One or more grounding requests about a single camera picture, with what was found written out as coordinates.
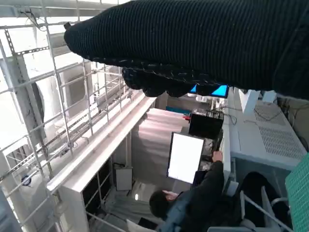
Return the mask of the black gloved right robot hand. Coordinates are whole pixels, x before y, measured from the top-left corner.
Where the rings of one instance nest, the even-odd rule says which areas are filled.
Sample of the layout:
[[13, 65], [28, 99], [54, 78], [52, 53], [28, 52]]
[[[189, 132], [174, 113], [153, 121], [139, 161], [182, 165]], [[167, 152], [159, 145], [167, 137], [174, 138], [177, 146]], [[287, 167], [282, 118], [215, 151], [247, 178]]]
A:
[[67, 26], [73, 53], [148, 97], [221, 85], [309, 98], [306, 0], [133, 0]]

